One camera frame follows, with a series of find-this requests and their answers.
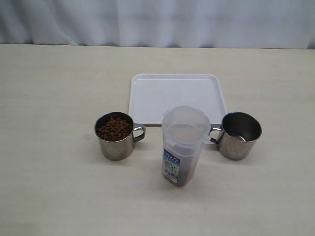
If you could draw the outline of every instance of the white table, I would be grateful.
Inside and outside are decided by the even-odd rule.
[[[94,122],[127,112],[137,73],[211,73],[263,134],[247,159],[206,148],[161,174],[160,127],[124,161]],[[0,45],[0,235],[313,236],[315,51]]]

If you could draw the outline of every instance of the white curtain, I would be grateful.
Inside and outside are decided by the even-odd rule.
[[[315,0],[0,0],[0,43],[315,48]]]

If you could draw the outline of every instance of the dry dog food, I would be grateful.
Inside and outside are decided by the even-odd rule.
[[[126,120],[111,117],[98,129],[98,136],[106,141],[114,142],[126,138],[132,131],[132,126]]]

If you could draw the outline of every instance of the stainless steel mug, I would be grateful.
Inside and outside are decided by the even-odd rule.
[[[120,117],[121,119],[125,119],[133,127],[132,131],[126,138],[111,142],[98,136],[97,130],[105,125],[111,117]],[[133,132],[138,130],[143,131],[143,133],[137,137],[134,137]],[[130,156],[134,148],[134,143],[144,139],[146,135],[146,127],[144,125],[134,123],[130,116],[122,112],[110,112],[101,116],[95,123],[94,131],[98,137],[98,142],[103,156],[105,156],[107,159],[115,161],[123,160]]]
[[[210,141],[217,144],[223,156],[235,161],[248,155],[262,133],[259,122],[242,112],[226,114],[221,124],[211,124],[210,132],[214,130],[220,131],[218,139]]]

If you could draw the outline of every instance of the plastic pitcher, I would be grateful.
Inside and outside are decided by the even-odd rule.
[[[162,173],[173,185],[184,186],[193,176],[203,143],[210,139],[210,121],[198,109],[179,106],[164,114],[162,130]]]

